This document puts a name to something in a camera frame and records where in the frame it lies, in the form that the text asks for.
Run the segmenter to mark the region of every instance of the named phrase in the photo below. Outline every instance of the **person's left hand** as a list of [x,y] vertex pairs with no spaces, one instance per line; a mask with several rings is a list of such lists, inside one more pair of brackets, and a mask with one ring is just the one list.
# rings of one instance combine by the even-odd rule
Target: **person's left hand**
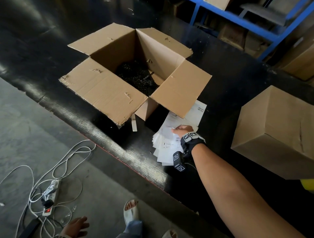
[[86,222],[87,217],[79,217],[75,218],[73,221],[70,221],[63,230],[60,235],[68,235],[72,238],[83,237],[87,235],[87,231],[80,231],[82,229],[86,229],[89,227],[89,223]]

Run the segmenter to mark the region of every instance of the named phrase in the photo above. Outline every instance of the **concrete floor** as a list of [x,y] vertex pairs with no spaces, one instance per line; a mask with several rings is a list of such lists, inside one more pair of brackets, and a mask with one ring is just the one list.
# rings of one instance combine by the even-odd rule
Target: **concrete floor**
[[[2,79],[0,79],[0,135],[0,180],[15,167],[29,165],[37,181],[36,179],[53,167],[73,145],[86,139]],[[93,143],[85,142],[85,145],[92,147]],[[71,158],[69,171],[80,161],[82,157],[79,155]],[[61,168],[57,170],[58,174],[63,172]],[[81,195],[66,205],[70,209],[76,206],[73,217],[84,215],[88,217],[90,222],[88,237],[114,238],[122,232],[125,228],[123,206],[132,198],[139,200],[145,237],[161,237],[169,228],[174,228],[179,237],[191,237],[155,209],[163,206],[160,203],[167,202],[173,204],[173,212],[179,211],[182,214],[182,211],[185,213],[192,211],[165,195],[100,148],[62,181],[58,201],[75,198],[80,191],[79,181],[83,184]],[[0,230],[3,237],[14,237],[31,184],[29,169],[22,167],[13,172],[1,185],[0,202],[5,204],[4,207],[0,207]],[[68,210],[65,208],[55,210],[55,217],[58,220],[67,214]],[[28,213],[25,223],[28,224],[32,218],[33,216]],[[202,221],[199,224],[202,230],[195,233],[197,237],[201,234],[224,237],[210,225]]]

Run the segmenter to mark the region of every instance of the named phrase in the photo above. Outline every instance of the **blue metal shelf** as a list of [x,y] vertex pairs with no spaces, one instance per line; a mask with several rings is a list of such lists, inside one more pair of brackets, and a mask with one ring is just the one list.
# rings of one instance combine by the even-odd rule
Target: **blue metal shelf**
[[[208,2],[205,2],[203,0],[190,0],[194,3],[196,3],[190,24],[193,25],[197,12],[199,10],[199,7],[202,6],[211,12],[214,12],[252,32],[254,32],[257,35],[260,35],[264,37],[265,39],[272,42],[272,44],[265,50],[261,56],[258,58],[258,60],[262,61],[267,55],[269,55],[278,45],[280,42],[282,42],[313,10],[314,10],[314,2],[312,2],[281,34],[277,35],[273,32],[270,32],[258,25],[255,25],[254,23],[245,20],[241,18],[238,15],[235,15],[231,12],[221,10],[213,5],[211,5]],[[295,7],[287,14],[286,20],[291,19],[294,17],[294,15],[307,3],[307,0],[300,0]]]

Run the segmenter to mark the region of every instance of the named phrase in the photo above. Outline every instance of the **forearm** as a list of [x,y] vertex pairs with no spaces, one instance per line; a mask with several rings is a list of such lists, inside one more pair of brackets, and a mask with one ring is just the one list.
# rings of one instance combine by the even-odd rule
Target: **forearm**
[[240,172],[204,144],[196,145],[192,156],[218,214],[235,237],[303,237]]

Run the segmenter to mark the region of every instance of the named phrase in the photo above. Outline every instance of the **foot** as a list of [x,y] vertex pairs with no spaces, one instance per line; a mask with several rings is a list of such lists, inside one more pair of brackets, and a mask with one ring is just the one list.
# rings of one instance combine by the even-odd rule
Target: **foot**
[[126,225],[131,221],[139,220],[138,202],[135,200],[126,202],[124,205],[123,216]]
[[167,230],[162,238],[178,238],[178,235],[175,230]]

